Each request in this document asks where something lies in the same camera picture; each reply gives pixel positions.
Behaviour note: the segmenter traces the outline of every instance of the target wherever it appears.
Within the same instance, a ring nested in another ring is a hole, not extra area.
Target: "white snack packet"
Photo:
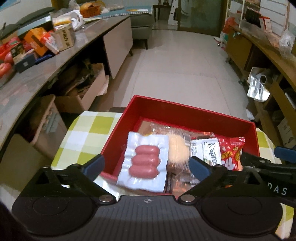
[[[219,141],[217,138],[191,141],[191,156],[196,156],[210,166],[222,164]]]
[[[149,135],[144,137],[139,133],[129,132],[124,161],[117,179],[117,185],[133,190],[141,189],[150,192],[163,192],[167,175],[168,143],[167,135]],[[135,149],[141,145],[157,146],[160,149],[158,156],[160,164],[157,167],[159,174],[153,179],[132,177],[128,172],[129,168],[132,166],[131,159],[136,155]]]

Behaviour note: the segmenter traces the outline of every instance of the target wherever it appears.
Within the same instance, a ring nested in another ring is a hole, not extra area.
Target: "chair leg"
[[[148,39],[144,39],[144,42],[145,42],[146,49],[148,49]]]

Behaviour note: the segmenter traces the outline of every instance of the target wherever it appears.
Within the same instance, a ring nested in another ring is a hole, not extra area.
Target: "black circular disc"
[[[37,236],[58,236],[84,225],[93,214],[89,197],[19,197],[14,214],[28,232]]]
[[[258,237],[275,232],[283,214],[278,199],[263,195],[254,197],[253,185],[239,186],[219,189],[204,198],[201,204],[204,218],[213,227],[237,237]]]

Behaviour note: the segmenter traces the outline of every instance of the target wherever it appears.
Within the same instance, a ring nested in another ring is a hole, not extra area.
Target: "marble countertop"
[[[129,16],[118,16],[84,25],[76,31],[75,45],[16,75],[0,89],[0,148],[16,121],[41,88],[90,42],[108,32]]]

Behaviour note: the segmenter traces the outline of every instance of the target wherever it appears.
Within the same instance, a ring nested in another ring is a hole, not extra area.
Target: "ribbed black surface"
[[[81,229],[48,241],[247,241],[279,240],[273,235],[240,239],[208,226],[194,207],[178,204],[172,196],[123,196],[111,206],[100,207]]]

